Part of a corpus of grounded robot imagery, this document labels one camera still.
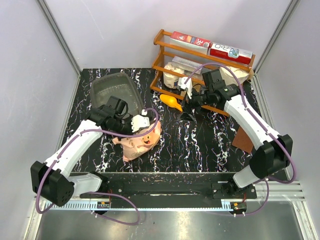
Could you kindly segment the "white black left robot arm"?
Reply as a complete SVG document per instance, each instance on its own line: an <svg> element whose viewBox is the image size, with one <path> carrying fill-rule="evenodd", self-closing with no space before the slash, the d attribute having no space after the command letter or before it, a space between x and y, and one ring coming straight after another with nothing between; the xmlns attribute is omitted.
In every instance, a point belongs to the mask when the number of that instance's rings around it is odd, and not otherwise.
<svg viewBox="0 0 320 240"><path fill-rule="evenodd" d="M92 192L102 198L108 193L106 179L98 173L71 177L75 164L98 140L104 131L128 135L132 132L128 104L111 96L106 104L91 108L75 133L64 145L43 163L36 161L30 168L32 190L36 200L41 197L56 206L65 205L72 197Z"/></svg>

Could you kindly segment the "yellow plastic scoop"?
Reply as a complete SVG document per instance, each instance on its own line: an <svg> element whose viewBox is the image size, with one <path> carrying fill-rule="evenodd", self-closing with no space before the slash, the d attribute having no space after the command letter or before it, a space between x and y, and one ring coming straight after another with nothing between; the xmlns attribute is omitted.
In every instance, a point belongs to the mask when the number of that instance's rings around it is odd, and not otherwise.
<svg viewBox="0 0 320 240"><path fill-rule="evenodd" d="M168 107L174 108L174 109L179 110L180 112L183 112L182 106L178 103L178 101L175 97L167 95L167 94L161 94L159 96L159 98Z"/></svg>

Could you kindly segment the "pink cat litter bag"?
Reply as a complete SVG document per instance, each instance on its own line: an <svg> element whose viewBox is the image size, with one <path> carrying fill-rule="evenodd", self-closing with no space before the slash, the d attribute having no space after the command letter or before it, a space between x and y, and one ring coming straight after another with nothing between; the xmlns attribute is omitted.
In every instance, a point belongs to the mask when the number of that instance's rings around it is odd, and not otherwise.
<svg viewBox="0 0 320 240"><path fill-rule="evenodd" d="M161 136L162 125L158 121L155 128L148 134L141 137L126 137L112 139L113 144L122 145L123 161L129 162L140 157L144 153L151 150L155 145L158 144Z"/></svg>

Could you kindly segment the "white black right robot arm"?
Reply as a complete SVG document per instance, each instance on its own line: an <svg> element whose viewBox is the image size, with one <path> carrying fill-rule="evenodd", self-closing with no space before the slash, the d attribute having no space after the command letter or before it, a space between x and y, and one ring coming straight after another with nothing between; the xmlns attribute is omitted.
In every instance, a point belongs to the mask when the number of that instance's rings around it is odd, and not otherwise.
<svg viewBox="0 0 320 240"><path fill-rule="evenodd" d="M187 103L197 110L215 104L237 121L253 143L249 164L237 172L227 186L228 194L239 198L247 186L289 166L293 140L270 127L249 104L242 87L234 83L227 85L219 70L205 72L202 77L205 88L201 92L192 89L189 77L179 79L177 85L187 91L184 97Z"/></svg>

